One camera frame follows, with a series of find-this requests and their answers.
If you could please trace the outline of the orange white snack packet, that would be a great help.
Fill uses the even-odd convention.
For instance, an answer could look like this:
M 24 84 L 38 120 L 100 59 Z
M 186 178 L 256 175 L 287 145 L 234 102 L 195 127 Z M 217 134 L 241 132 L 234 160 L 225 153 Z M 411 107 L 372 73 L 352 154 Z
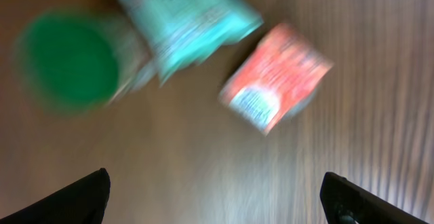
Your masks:
M 331 68 L 296 29 L 280 23 L 226 82 L 220 100 L 267 135 L 309 102 Z

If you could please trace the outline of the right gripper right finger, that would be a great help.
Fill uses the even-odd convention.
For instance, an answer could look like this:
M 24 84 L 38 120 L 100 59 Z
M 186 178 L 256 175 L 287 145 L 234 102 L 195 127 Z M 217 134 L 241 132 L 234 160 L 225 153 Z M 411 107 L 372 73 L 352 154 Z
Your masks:
M 427 224 L 333 172 L 324 175 L 320 200 L 328 224 Z

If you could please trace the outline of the teal tissue packet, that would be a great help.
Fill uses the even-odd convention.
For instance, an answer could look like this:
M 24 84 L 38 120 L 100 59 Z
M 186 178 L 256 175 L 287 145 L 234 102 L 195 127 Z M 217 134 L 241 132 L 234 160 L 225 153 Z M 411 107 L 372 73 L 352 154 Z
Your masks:
M 243 0 L 118 0 L 153 51 L 160 82 L 259 28 Z

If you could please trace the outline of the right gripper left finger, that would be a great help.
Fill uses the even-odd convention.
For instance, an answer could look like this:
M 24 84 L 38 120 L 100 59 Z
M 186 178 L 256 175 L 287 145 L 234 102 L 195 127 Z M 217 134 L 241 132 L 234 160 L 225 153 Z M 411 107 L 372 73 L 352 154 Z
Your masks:
M 1 219 L 1 224 L 101 224 L 111 190 L 101 168 Z

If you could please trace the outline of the green lid jar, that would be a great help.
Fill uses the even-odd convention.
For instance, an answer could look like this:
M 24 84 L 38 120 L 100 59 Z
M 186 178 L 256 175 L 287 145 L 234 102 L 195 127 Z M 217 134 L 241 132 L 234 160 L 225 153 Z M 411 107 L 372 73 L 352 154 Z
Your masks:
M 46 11 L 18 36 L 14 60 L 33 96 L 61 113 L 111 104 L 157 73 L 140 33 L 116 12 Z

